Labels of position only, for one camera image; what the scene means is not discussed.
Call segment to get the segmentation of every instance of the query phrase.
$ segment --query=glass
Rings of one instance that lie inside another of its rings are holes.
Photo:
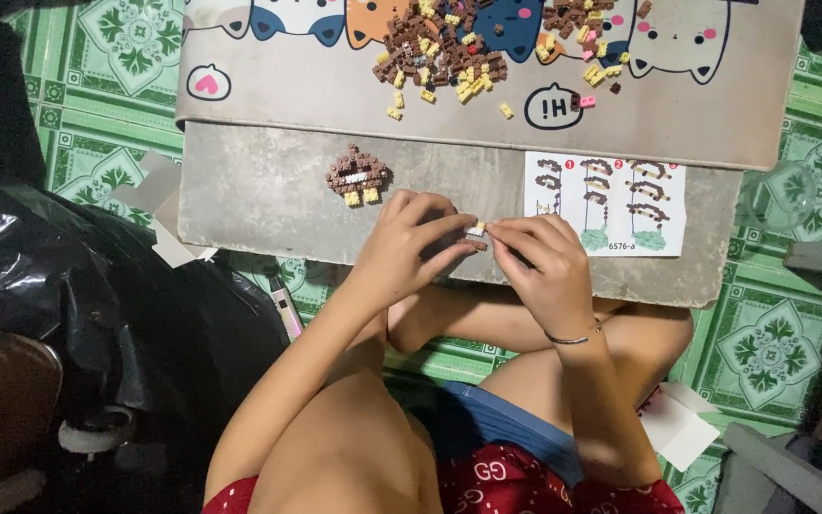
[[[814,210],[816,184],[804,164],[779,161],[766,173],[746,172],[740,200],[742,223],[785,232]]]

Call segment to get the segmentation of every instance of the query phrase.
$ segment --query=bracelet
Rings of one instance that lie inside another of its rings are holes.
[[[601,322],[598,321],[598,318],[596,318],[595,320],[595,333],[601,333]],[[548,334],[547,330],[544,330],[544,335],[547,336],[547,338],[550,339],[552,343],[556,343],[558,345],[578,345],[580,343],[587,342],[591,334],[589,334],[588,336],[579,337],[578,339],[560,339]]]

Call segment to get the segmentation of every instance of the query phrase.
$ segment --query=concrete table top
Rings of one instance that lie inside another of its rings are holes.
[[[524,153],[265,127],[188,122],[180,191],[183,241],[351,264],[378,206],[348,208],[324,175],[349,143],[386,163],[397,188],[443,194],[480,219],[522,215]],[[597,297],[705,307],[719,296],[742,173],[688,168],[679,258],[591,259]],[[504,284],[490,251],[451,277]]]

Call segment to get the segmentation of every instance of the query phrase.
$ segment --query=finger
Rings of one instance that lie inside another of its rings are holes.
[[[559,214],[542,214],[541,217],[547,220],[548,223],[560,230],[566,239],[569,239],[573,244],[582,246],[582,241],[579,240],[579,234],[570,225],[570,222],[560,217]]]
[[[572,248],[573,243],[567,239],[560,229],[554,227],[547,219],[540,216],[534,217],[510,217],[498,221],[498,225],[504,228],[513,228],[521,232],[529,233],[535,239],[542,241],[557,251],[567,251]]]
[[[415,245],[422,249],[452,230],[468,228],[477,222],[478,219],[470,214],[453,214],[428,221],[419,227],[412,228]]]
[[[440,253],[434,255],[432,259],[424,263],[420,267],[418,274],[421,279],[426,279],[430,282],[435,276],[449,267],[449,265],[454,263],[457,259],[477,252],[478,251],[473,246],[457,242],[446,250],[440,251]]]
[[[395,216],[401,212],[408,203],[411,202],[417,193],[411,191],[409,189],[399,189],[392,195],[392,198],[389,201],[385,202],[385,205],[379,209],[379,218],[380,219],[393,219]]]
[[[509,285],[516,287],[525,278],[528,268],[509,251],[509,247],[506,246],[505,242],[490,234],[487,234],[487,237],[490,238],[490,243],[492,244],[493,260],[497,262],[503,274],[506,275],[506,279],[509,280]]]
[[[487,233],[522,254],[538,271],[554,262],[554,250],[531,235],[499,223],[488,223]]]
[[[405,207],[398,219],[405,226],[413,227],[417,225],[421,217],[428,213],[429,210],[439,210],[446,216],[456,214],[456,209],[452,207],[452,202],[449,198],[437,193],[419,193],[413,200],[411,200],[407,207]]]

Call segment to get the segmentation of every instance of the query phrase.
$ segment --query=instruction diagram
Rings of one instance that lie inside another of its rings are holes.
[[[679,257],[687,169],[639,159],[525,153],[525,216],[556,212],[591,257]]]

